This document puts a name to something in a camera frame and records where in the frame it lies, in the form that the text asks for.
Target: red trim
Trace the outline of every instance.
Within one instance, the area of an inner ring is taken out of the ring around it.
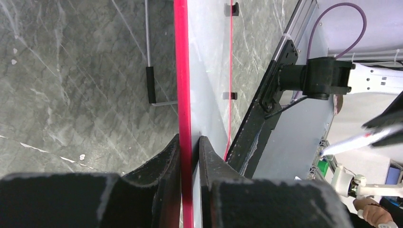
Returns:
[[[189,33],[187,0],[173,1],[176,45],[179,145],[181,149],[183,227],[193,228],[192,132],[190,116]]]
[[[231,94],[231,92],[232,92],[232,10],[230,11],[230,87],[228,90]],[[229,119],[229,123],[228,123],[228,142],[227,142],[227,148],[225,149],[224,161],[227,160],[228,150],[230,149],[230,146],[231,146],[231,104],[232,104],[232,101],[230,99],[230,119]]]

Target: white pen-like object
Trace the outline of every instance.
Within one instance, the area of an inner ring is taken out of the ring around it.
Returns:
[[[342,152],[346,152],[349,150],[358,149],[364,146],[368,146],[373,144],[389,135],[395,134],[399,131],[403,131],[403,123],[393,124],[388,127],[369,130],[363,134],[359,134],[343,140],[341,142],[337,142],[326,147],[320,155],[334,155]]]

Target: human hand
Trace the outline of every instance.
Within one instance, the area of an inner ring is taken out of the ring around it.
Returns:
[[[374,205],[366,205],[364,207],[363,219],[374,227],[393,221],[391,214],[387,210]]]

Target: purple cable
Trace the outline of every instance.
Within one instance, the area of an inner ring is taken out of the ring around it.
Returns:
[[[336,4],[336,5],[333,5],[333,6],[329,7],[329,8],[327,8],[327,9],[321,14],[321,15],[319,16],[319,18],[316,20],[315,24],[314,24],[314,27],[313,27],[313,29],[312,29],[311,36],[309,37],[309,42],[308,42],[307,63],[308,63],[309,56],[310,56],[310,53],[311,53],[312,40],[313,40],[313,37],[314,37],[314,33],[315,33],[315,30],[316,30],[316,27],[317,27],[317,25],[319,24],[319,21],[322,19],[322,17],[323,17],[325,14],[327,14],[327,12],[329,12],[329,11],[331,11],[332,9],[334,9],[334,8],[336,8],[336,7],[339,7],[339,6],[350,6],[350,7],[353,7],[354,9],[356,9],[356,10],[361,14],[361,17],[363,18],[363,30],[361,31],[361,34],[358,36],[357,40],[355,40],[355,42],[354,42],[351,46],[349,46],[345,51],[343,51],[342,53],[338,54],[338,55],[336,56],[336,59],[340,58],[340,57],[343,56],[345,53],[347,53],[347,52],[349,52],[351,49],[353,49],[354,46],[357,45],[358,42],[360,42],[361,38],[364,36],[365,30],[366,30],[366,23],[367,23],[367,21],[366,21],[366,15],[365,15],[363,9],[360,8],[360,7],[357,6],[357,5],[352,4],[352,3],[349,3],[349,2],[343,2],[343,3],[338,3],[338,4]],[[292,98],[292,100],[295,101],[296,98],[299,96],[300,93],[301,93],[301,91],[297,91],[297,93],[296,93],[295,96]]]

